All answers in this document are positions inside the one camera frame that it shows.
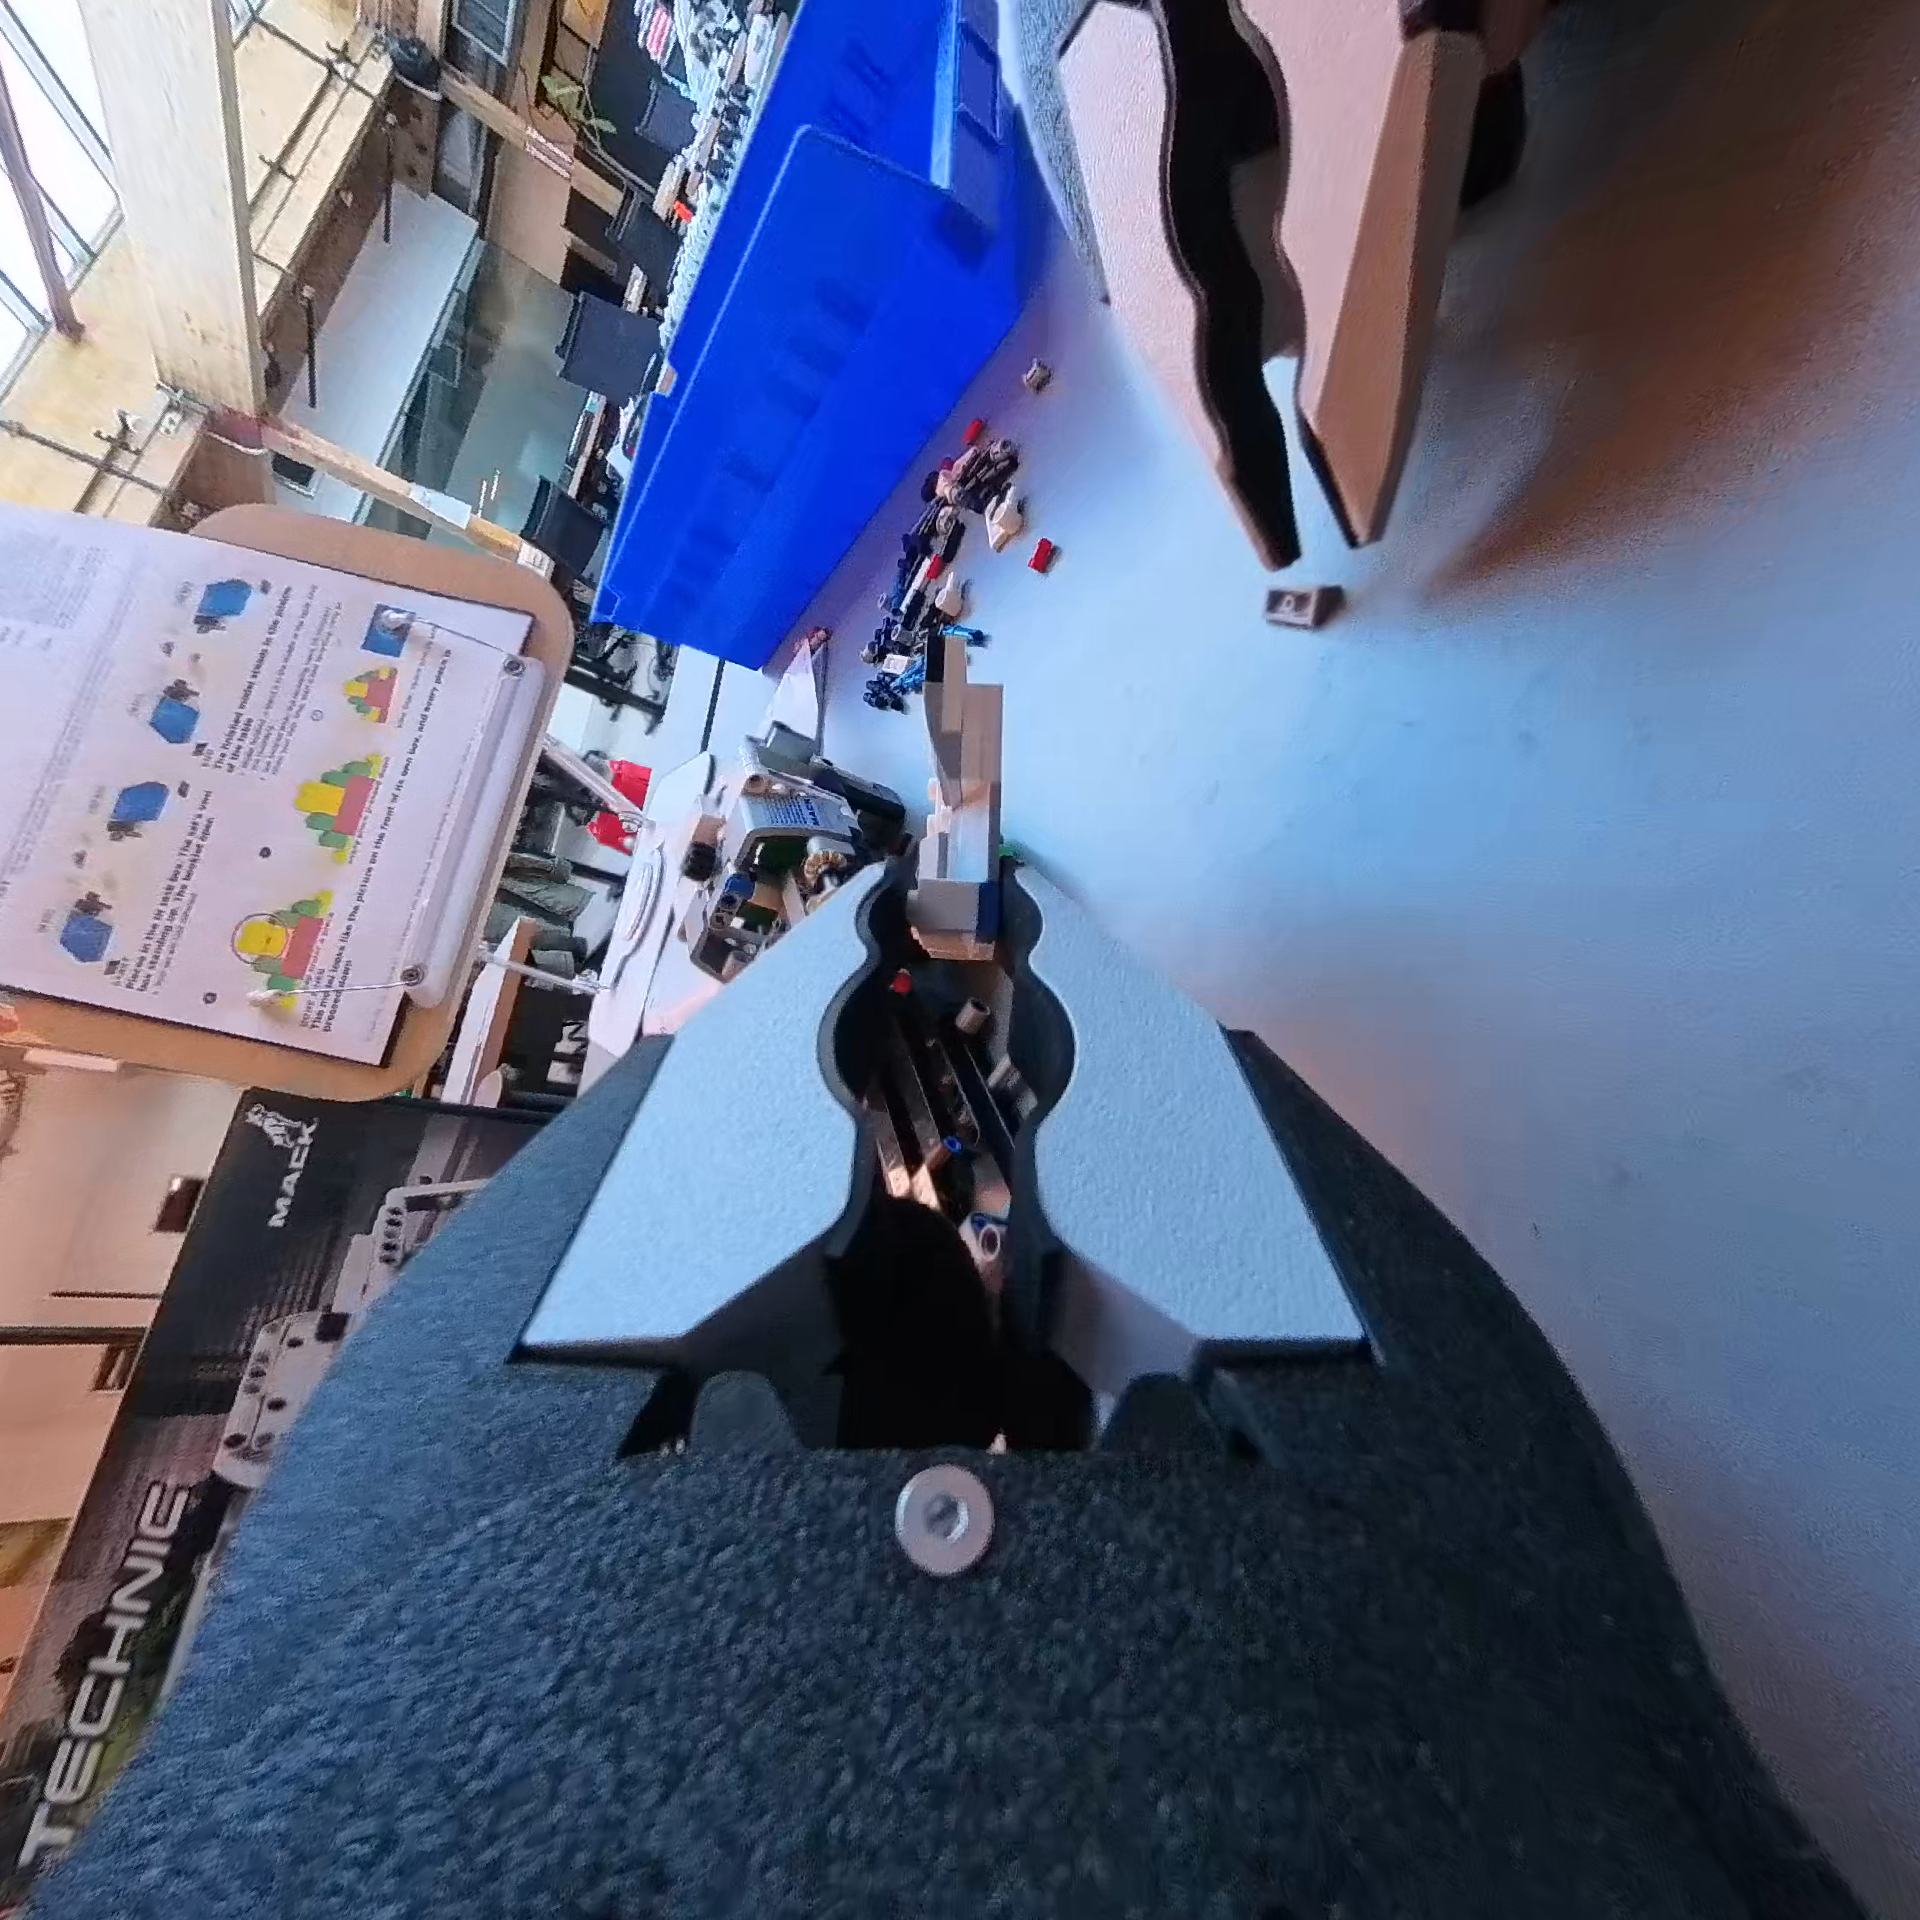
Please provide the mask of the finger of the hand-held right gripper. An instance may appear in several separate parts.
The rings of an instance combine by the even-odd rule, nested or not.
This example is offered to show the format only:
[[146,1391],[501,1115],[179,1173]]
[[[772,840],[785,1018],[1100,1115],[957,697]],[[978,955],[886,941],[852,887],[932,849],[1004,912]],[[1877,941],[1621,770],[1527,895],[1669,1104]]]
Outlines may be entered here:
[[1418,420],[1473,122],[1479,4],[1231,4],[1282,107],[1275,251],[1301,306],[1293,407],[1351,547],[1375,545]]
[[1228,4],[1084,4],[1058,44],[1098,275],[1259,562],[1301,559],[1265,367],[1297,321],[1265,229],[1279,99]]

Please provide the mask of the partly built lego truck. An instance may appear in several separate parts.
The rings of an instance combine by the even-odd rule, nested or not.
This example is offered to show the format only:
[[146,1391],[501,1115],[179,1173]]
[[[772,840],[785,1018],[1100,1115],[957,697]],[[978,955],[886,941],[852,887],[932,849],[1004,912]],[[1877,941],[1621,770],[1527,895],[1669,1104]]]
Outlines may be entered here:
[[[749,737],[738,775],[707,815],[682,871],[697,891],[683,947],[725,985],[886,860],[916,871],[921,832],[889,789],[821,753],[785,756]],[[989,963],[929,955],[905,924],[905,957],[879,989],[879,1036],[859,1090],[879,1187],[942,1217],[999,1305],[1012,1249],[1015,1145],[1034,1108],[1010,1051],[1015,987],[1002,938]]]

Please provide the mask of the white windshield lego assembly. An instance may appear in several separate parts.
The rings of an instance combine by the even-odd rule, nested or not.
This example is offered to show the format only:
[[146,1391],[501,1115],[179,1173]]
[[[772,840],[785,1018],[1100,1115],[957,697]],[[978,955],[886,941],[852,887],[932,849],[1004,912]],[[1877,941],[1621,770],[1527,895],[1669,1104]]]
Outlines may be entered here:
[[1002,936],[1004,689],[970,680],[970,648],[955,633],[930,644],[923,666],[929,823],[905,924],[929,955],[982,965]]

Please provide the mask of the clear sheet holder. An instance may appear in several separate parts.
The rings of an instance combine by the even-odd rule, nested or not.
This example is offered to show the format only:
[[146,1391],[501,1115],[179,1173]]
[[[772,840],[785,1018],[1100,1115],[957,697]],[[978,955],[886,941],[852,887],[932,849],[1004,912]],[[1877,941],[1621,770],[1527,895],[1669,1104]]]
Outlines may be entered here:
[[434,628],[423,715],[396,794],[396,871],[407,882],[397,984],[414,1005],[445,1000],[468,947],[497,832],[537,753],[547,675],[535,624],[475,609],[483,632]]

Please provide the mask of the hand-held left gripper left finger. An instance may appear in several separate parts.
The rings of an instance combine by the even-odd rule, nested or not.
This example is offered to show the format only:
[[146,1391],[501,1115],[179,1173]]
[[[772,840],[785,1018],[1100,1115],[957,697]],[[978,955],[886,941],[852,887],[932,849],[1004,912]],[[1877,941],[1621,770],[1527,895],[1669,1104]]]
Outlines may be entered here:
[[825,1370],[825,1276],[873,1179],[833,1043],[875,972],[866,869],[666,1041],[521,1347],[543,1360]]

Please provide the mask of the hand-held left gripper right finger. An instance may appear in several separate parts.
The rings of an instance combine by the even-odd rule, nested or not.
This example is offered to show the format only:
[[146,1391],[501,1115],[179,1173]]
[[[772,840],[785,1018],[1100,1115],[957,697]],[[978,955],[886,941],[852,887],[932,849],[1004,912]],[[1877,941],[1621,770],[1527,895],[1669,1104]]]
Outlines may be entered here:
[[1051,879],[1015,869],[1041,1015],[1023,1201],[1041,1335],[1118,1410],[1145,1379],[1351,1360],[1359,1312],[1228,1032]]

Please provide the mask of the black lego set box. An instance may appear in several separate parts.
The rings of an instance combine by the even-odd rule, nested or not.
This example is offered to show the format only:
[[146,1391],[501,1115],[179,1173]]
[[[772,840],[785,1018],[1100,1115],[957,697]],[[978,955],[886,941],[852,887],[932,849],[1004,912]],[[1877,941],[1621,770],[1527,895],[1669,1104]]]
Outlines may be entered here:
[[5,1916],[179,1690],[241,1521],[347,1337],[553,1119],[241,1098],[5,1707]]

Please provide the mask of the large window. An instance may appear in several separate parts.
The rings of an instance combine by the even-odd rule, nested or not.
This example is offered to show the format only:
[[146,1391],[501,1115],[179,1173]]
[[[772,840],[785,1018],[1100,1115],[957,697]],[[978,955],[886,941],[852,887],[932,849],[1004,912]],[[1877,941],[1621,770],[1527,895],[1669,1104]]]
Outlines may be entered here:
[[[97,265],[118,227],[118,200],[105,139],[105,112],[75,3],[3,4],[3,77],[14,107],[18,149],[39,191],[53,260],[69,290]],[[3,175],[3,363],[54,328],[28,216]]]

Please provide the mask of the pile of small lego pieces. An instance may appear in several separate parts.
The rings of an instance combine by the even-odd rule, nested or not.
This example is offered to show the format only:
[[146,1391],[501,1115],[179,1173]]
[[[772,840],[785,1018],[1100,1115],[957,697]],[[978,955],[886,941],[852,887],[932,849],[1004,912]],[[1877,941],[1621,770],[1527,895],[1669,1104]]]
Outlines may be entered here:
[[902,713],[908,699],[923,693],[948,641],[967,650],[989,644],[973,624],[973,589],[959,561],[971,533],[1002,554],[1027,530],[1020,445],[978,428],[957,455],[923,475],[921,508],[861,650],[861,664],[870,668],[861,701],[879,713]]

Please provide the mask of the blue plastic bin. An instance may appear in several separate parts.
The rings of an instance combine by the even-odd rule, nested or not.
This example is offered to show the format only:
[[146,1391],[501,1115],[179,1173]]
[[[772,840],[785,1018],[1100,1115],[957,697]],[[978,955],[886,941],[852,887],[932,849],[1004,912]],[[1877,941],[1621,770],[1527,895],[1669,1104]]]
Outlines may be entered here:
[[989,3],[799,4],[662,325],[593,620],[764,668],[1021,315]]

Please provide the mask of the wooden workshop shelving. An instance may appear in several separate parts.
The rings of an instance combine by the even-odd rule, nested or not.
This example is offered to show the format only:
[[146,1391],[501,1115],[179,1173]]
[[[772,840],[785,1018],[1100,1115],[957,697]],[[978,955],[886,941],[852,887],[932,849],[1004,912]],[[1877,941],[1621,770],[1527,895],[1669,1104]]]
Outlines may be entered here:
[[547,489],[590,511],[633,415],[566,372],[583,301],[671,329],[796,4],[356,4],[262,156],[278,503],[502,552]]

